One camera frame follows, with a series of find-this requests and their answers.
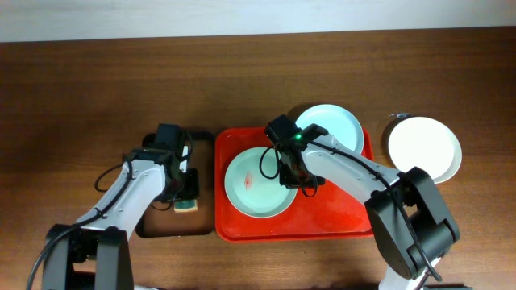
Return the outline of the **light blue plate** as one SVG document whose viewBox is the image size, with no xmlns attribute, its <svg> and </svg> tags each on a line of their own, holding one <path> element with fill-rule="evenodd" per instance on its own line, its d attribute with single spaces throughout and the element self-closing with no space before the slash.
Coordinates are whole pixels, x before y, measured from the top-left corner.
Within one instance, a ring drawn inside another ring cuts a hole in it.
<svg viewBox="0 0 516 290">
<path fill-rule="evenodd" d="M 305 129 L 316 124 L 335 136 L 345 147 L 361 154 L 364 149 L 364 133 L 358 119 L 343 107 L 322 104 L 312 106 L 301 113 L 296 125 Z"/>
</svg>

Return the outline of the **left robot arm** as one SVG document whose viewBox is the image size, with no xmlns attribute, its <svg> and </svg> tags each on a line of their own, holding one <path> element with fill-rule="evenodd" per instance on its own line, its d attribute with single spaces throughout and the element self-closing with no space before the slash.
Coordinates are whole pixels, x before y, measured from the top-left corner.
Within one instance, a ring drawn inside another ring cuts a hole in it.
<svg viewBox="0 0 516 290">
<path fill-rule="evenodd" d="M 188 163 L 195 134 L 178 125 L 160 124 L 117 165 L 115 182 L 72 225 L 54 225 L 31 270 L 43 271 L 44 289 L 128 289 L 134 281 L 128 242 L 148 208 L 178 213 L 197 210 L 198 172 Z"/>
</svg>

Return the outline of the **white plate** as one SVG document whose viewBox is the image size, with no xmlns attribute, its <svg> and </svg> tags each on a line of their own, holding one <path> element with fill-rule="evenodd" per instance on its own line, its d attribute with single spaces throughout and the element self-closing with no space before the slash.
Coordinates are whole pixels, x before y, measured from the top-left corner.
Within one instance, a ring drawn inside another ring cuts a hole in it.
<svg viewBox="0 0 516 290">
<path fill-rule="evenodd" d="M 463 153 L 456 135 L 433 118 L 408 117 L 393 127 L 387 137 L 387 150 L 393 165 L 407 172 L 417 167 L 440 184 L 460 169 Z"/>
</svg>

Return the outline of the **green and yellow sponge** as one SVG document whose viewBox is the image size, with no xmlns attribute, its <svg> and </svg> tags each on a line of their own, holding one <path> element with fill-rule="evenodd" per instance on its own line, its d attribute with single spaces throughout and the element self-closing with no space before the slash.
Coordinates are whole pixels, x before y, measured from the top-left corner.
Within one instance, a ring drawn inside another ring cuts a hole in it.
<svg viewBox="0 0 516 290">
<path fill-rule="evenodd" d="M 173 210 L 175 213 L 196 212 L 198 211 L 198 201 L 196 199 L 177 201 L 174 203 Z"/>
</svg>

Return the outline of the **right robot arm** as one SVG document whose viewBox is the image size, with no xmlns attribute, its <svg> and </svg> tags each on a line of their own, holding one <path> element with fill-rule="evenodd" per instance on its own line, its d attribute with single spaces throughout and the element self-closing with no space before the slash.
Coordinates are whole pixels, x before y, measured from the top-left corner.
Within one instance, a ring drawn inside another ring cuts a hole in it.
<svg viewBox="0 0 516 290">
<path fill-rule="evenodd" d="M 440 281 L 435 265 L 460 239 L 459 227 L 430 175 L 375 163 L 340 143 L 319 125 L 301 129 L 286 115 L 264 130 L 288 189 L 317 191 L 326 182 L 361 203 L 388 268 L 380 289 L 424 289 Z"/>
</svg>

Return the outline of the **pale green plate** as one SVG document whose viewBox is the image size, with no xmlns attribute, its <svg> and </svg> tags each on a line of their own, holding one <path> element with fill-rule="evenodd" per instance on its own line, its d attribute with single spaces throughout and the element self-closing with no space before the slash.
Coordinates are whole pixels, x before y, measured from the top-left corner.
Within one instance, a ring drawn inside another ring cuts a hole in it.
<svg viewBox="0 0 516 290">
<path fill-rule="evenodd" d="M 297 190 L 280 184 L 274 151 L 253 147 L 239 153 L 228 165 L 224 189 L 230 203 L 252 218 L 271 218 L 286 211 L 293 203 Z"/>
</svg>

